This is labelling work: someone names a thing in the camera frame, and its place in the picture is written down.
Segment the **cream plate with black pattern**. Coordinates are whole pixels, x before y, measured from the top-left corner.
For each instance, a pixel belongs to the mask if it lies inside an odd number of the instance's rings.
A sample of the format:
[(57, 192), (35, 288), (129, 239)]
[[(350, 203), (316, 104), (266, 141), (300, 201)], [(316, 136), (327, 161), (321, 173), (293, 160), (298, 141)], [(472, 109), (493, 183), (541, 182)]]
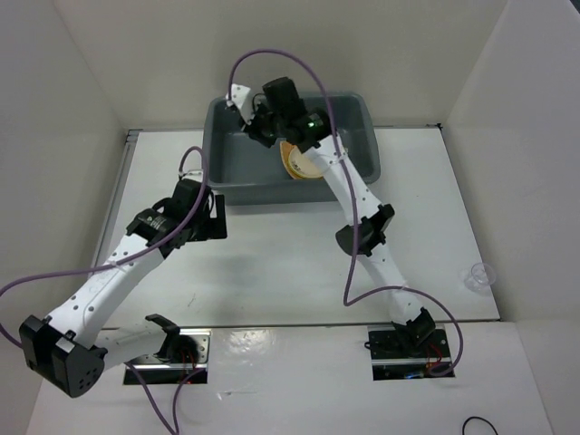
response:
[(320, 179), (322, 172), (301, 151), (294, 147), (286, 158), (287, 166), (300, 179)]

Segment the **orange woven fan basket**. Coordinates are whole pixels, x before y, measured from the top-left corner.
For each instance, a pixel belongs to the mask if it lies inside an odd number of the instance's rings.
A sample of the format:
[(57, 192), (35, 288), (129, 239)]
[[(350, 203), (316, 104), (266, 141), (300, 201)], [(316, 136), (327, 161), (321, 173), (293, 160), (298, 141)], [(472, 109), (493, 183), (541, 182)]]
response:
[(290, 169), (287, 166), (287, 162), (286, 162), (286, 158), (289, 154), (289, 151), (294, 148), (297, 147), (296, 145), (292, 144), (291, 142), (287, 141), (287, 140), (283, 140), (279, 143), (279, 150), (280, 150), (280, 156), (281, 156), (281, 160), (282, 160), (282, 164), (285, 168), (286, 173), (290, 176), (291, 179), (298, 179), (298, 180), (307, 180), (307, 179), (300, 179), (298, 178), (294, 173), (292, 173), (290, 171)]

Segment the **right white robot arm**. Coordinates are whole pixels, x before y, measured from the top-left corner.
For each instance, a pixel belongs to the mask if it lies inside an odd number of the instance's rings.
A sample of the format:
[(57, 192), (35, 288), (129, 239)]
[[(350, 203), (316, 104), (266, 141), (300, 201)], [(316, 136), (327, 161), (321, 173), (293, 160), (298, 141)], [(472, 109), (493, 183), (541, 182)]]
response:
[(282, 77), (265, 84), (262, 100), (241, 85), (230, 88), (229, 103), (239, 110), (243, 132), (266, 147), (284, 139), (320, 172), (346, 218), (335, 234), (352, 265), (361, 265), (373, 281), (375, 294), (387, 298), (388, 313), (400, 351), (420, 354), (429, 344), (435, 322), (395, 264), (386, 229), (395, 216), (390, 204), (377, 199), (353, 165), (336, 129), (329, 100), (322, 109), (309, 110), (294, 82)]

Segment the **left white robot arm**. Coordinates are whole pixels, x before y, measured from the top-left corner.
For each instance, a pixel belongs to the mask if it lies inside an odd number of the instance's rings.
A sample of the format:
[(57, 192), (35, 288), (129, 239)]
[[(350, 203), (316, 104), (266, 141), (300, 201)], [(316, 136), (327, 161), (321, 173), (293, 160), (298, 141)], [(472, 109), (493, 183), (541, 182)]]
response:
[(105, 263), (69, 300), (45, 318), (29, 316), (19, 335), (28, 367), (67, 396), (78, 398), (110, 368), (152, 355), (160, 362), (198, 362), (198, 343), (160, 314), (103, 331), (142, 279), (188, 242), (227, 237), (225, 198), (193, 179), (141, 211)]

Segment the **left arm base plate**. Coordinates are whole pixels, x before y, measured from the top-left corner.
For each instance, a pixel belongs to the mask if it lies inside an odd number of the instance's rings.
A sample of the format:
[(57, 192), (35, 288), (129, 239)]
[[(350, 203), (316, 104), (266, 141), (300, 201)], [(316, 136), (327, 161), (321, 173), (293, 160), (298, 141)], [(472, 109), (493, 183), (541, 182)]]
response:
[(210, 329), (182, 329), (169, 357), (146, 354), (130, 363), (148, 385), (206, 384), (211, 334)]

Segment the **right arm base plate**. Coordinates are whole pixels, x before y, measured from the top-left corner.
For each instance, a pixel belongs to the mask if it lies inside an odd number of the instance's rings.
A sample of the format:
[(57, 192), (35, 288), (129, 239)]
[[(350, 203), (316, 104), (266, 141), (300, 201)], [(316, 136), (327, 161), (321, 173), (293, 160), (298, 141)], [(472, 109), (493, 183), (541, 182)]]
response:
[(375, 381), (434, 378), (431, 371), (444, 372), (452, 363), (446, 332), (437, 327), (419, 348), (406, 348), (391, 325), (370, 326), (364, 348), (371, 358)]

